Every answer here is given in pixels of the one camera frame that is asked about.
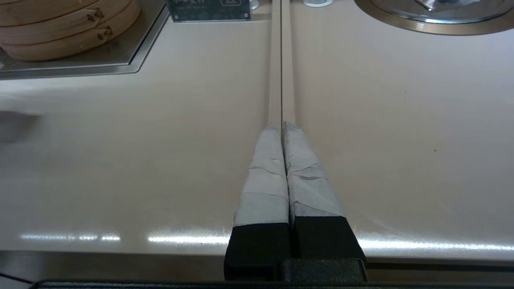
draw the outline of bamboo steamer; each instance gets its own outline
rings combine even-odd
[[[70,14],[21,26],[0,27],[0,46],[49,42],[97,27],[125,9],[131,0],[99,0]]]
[[[10,57],[22,61],[45,61],[75,55],[103,45],[125,32],[136,21],[140,11],[137,0],[131,0],[120,13],[93,29],[45,43],[2,44],[2,49]]]
[[[0,0],[0,26],[18,26],[57,18],[98,0]]]

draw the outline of white countertop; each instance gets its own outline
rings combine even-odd
[[[0,250],[223,255],[269,24],[168,21],[136,74],[0,81],[41,115],[0,151]]]
[[[514,260],[514,30],[291,4],[298,124],[371,258]],[[140,72],[0,81],[0,250],[222,255],[267,121],[269,20],[164,26]]]

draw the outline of stainless steel tray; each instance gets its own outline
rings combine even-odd
[[[141,15],[129,30],[85,53],[52,61],[24,62],[0,51],[0,79],[137,72],[169,16],[163,0],[139,2]]]

